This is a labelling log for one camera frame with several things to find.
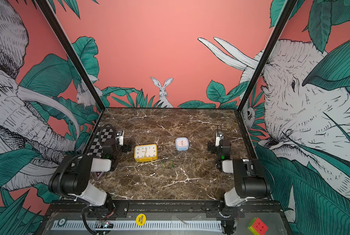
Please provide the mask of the yellow rectangular alarm clock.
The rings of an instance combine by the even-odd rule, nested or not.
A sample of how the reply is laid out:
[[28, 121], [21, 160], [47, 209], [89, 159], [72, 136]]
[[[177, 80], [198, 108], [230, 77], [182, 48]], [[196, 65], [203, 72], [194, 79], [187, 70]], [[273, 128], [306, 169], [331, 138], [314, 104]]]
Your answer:
[[134, 159], [137, 162], [151, 162], [158, 159], [157, 145], [142, 145], [134, 148]]

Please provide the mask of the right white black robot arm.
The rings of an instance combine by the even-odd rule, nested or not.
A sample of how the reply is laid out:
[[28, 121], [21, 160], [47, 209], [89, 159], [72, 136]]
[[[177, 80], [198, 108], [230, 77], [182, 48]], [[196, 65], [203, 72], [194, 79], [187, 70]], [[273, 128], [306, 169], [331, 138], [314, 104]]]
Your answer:
[[258, 159], [232, 158], [230, 141], [220, 137], [216, 138], [215, 143], [208, 143], [207, 150], [216, 155], [216, 168], [219, 171], [233, 175], [234, 187], [224, 194], [227, 207], [237, 207], [249, 200], [270, 196], [271, 186]]

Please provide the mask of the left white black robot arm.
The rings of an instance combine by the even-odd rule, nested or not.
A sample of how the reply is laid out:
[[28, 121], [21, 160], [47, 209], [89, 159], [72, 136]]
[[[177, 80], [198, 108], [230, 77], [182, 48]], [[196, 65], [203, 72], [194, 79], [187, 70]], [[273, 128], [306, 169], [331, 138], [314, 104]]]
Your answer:
[[90, 174], [113, 172], [117, 168], [120, 155], [130, 152], [131, 149], [131, 141], [120, 144], [118, 139], [110, 139], [104, 142], [101, 157], [87, 154], [67, 155], [52, 175], [48, 190], [88, 206], [108, 208], [111, 196], [89, 182]]

